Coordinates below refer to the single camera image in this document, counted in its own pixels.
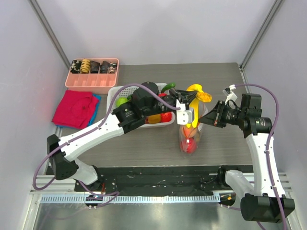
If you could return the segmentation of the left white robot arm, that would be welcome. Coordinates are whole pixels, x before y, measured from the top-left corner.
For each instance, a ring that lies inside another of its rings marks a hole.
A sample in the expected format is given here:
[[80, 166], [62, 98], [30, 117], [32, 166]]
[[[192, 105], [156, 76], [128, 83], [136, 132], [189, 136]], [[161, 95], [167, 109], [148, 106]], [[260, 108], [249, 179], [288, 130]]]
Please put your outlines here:
[[180, 125], [196, 125], [197, 102], [212, 99], [202, 91], [200, 85], [191, 85], [185, 91], [171, 88], [162, 97], [153, 82], [128, 84], [118, 92], [129, 87], [136, 87], [131, 98], [116, 109], [109, 107], [101, 121], [70, 136], [59, 138], [53, 134], [47, 138], [45, 160], [50, 161], [55, 180], [72, 178], [82, 182], [91, 191], [99, 190], [103, 179], [96, 167], [78, 160], [81, 154], [106, 140], [138, 129], [149, 116], [173, 112], [178, 115]]

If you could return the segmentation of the small green cucumber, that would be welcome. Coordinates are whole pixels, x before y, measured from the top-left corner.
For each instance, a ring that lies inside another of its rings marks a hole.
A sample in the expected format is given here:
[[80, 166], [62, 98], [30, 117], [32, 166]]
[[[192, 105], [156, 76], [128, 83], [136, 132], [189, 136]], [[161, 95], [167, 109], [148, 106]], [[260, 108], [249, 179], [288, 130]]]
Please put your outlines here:
[[161, 90], [161, 93], [165, 93], [166, 91], [170, 90], [170, 89], [173, 89], [176, 87], [176, 84], [174, 82], [172, 83], [168, 83], [167, 85], [165, 85], [162, 90]]

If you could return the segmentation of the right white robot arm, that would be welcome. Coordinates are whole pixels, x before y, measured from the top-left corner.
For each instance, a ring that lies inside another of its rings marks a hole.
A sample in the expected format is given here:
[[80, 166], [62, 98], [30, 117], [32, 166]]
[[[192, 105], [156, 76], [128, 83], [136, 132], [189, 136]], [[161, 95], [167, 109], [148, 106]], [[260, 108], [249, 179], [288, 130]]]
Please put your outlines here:
[[199, 122], [223, 128], [227, 124], [243, 131], [252, 158], [254, 183], [239, 170], [227, 170], [217, 176], [222, 189], [231, 187], [240, 199], [244, 220], [281, 223], [295, 209], [295, 202], [287, 198], [281, 184], [273, 151], [272, 121], [262, 116], [261, 96], [244, 93], [241, 105], [234, 108], [228, 102], [218, 101]]

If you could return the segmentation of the clear zip top bag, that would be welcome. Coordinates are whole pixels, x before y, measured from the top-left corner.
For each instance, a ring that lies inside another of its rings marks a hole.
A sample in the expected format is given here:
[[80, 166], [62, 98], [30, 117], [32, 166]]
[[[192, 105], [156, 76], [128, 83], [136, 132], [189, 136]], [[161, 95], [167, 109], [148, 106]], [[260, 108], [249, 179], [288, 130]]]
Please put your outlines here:
[[183, 153], [193, 154], [203, 134], [203, 123], [198, 123], [196, 128], [181, 125], [179, 128], [179, 147]]

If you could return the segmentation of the peach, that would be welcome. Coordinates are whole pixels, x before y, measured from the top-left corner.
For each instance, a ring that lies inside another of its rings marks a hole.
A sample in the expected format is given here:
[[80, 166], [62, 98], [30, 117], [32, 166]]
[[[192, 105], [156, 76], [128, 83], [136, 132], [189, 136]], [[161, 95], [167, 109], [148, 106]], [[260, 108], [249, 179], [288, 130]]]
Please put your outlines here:
[[186, 139], [193, 138], [198, 132], [197, 128], [183, 126], [183, 135]]

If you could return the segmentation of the yellow banana bunch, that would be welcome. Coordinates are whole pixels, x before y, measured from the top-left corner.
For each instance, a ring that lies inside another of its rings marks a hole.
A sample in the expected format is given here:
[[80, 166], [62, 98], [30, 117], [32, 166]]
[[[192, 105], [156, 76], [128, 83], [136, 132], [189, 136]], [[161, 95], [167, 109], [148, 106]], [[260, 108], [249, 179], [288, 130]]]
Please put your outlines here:
[[200, 104], [201, 103], [209, 103], [212, 101], [212, 96], [204, 92], [202, 89], [202, 86], [199, 84], [193, 84], [187, 88], [187, 91], [193, 92], [196, 91], [196, 96], [192, 100], [192, 102], [189, 104], [189, 107], [194, 110], [194, 118], [191, 123], [187, 123], [186, 127], [187, 128], [196, 128], [199, 124], [199, 119], [201, 118], [201, 109], [200, 109]]

